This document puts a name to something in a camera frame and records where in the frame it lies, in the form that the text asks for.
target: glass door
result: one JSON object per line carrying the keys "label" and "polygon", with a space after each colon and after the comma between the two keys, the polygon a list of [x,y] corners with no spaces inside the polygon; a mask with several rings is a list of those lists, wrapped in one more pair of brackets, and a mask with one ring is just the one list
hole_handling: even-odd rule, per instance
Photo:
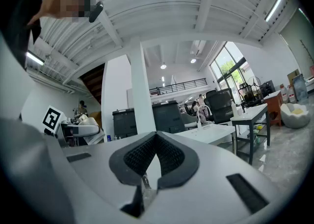
{"label": "glass door", "polygon": [[237,87],[234,81],[234,78],[232,76],[229,76],[226,79],[228,86],[230,87],[231,91],[232,91],[232,95],[234,96],[234,100],[236,104],[241,104],[241,100],[240,100],[240,96],[239,93],[237,91]]}

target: black chair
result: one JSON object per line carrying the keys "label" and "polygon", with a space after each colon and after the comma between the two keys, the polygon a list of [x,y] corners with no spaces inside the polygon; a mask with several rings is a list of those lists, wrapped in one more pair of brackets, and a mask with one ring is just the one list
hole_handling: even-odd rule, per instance
{"label": "black chair", "polygon": [[216,90],[211,90],[209,92],[206,92],[206,98],[207,97],[210,97],[211,95],[213,95],[214,93],[216,93],[217,91]]}
{"label": "black chair", "polygon": [[209,96],[206,94],[204,103],[210,108],[215,124],[228,122],[234,116],[231,108],[232,101],[230,88],[212,92]]}

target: office chair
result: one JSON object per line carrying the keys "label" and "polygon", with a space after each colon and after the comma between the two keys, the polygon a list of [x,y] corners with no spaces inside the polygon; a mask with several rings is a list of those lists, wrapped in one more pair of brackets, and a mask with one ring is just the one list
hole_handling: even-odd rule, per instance
{"label": "office chair", "polygon": [[209,92],[206,92],[206,98],[211,96],[212,94],[214,94],[216,92],[216,90],[211,90]]}
{"label": "office chair", "polygon": [[188,115],[187,113],[181,113],[181,118],[184,123],[185,129],[197,127],[197,117]]}
{"label": "office chair", "polygon": [[204,103],[210,108],[215,124],[228,122],[234,116],[231,108],[232,101],[230,88],[212,92],[208,97],[206,95]]}

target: black slot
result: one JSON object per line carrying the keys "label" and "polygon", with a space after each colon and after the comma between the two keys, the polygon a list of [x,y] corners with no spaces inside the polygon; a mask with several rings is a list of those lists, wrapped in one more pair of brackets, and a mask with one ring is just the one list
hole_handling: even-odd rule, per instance
{"label": "black slot", "polygon": [[80,154],[75,154],[75,155],[72,155],[72,156],[68,156],[67,159],[69,162],[74,162],[74,161],[78,161],[78,160],[81,160],[81,159],[85,159],[85,158],[88,158],[88,157],[91,157],[91,155],[87,152],[83,152],[83,153],[80,153]]}
{"label": "black slot", "polygon": [[252,214],[260,211],[263,207],[268,205],[268,202],[245,178],[243,178],[242,175],[233,174],[226,178]]}

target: white wall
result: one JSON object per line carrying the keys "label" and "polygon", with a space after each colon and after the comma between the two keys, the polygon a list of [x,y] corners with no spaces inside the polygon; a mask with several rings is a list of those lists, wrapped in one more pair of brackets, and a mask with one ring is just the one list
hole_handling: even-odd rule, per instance
{"label": "white wall", "polygon": [[132,88],[131,65],[126,55],[105,64],[102,87],[102,123],[106,135],[114,138],[112,112],[128,107],[127,90]]}
{"label": "white wall", "polygon": [[288,43],[304,78],[311,77],[310,66],[314,65],[308,52],[301,45],[300,39],[314,59],[314,29],[305,16],[297,10],[286,27],[280,32]]}
{"label": "white wall", "polygon": [[88,113],[100,111],[100,105],[94,98],[87,99],[79,93],[63,93],[35,82],[35,86],[22,108],[23,122],[43,132],[45,128],[41,122],[49,105],[62,111],[67,118],[73,118],[73,110],[78,107],[80,100],[84,100]]}
{"label": "white wall", "polygon": [[207,84],[210,85],[213,90],[215,88],[220,89],[219,85],[217,85],[217,82],[213,76],[212,70],[209,65],[205,66],[200,73],[203,74],[203,76],[206,78]]}
{"label": "white wall", "polygon": [[287,75],[299,69],[288,45],[282,37],[274,32],[262,48],[236,43],[249,63],[254,75],[261,83],[272,80],[275,88],[280,84],[289,85]]}
{"label": "white wall", "polygon": [[183,83],[191,80],[204,78],[205,74],[203,72],[198,72],[196,70],[185,71],[175,74],[176,83]]}

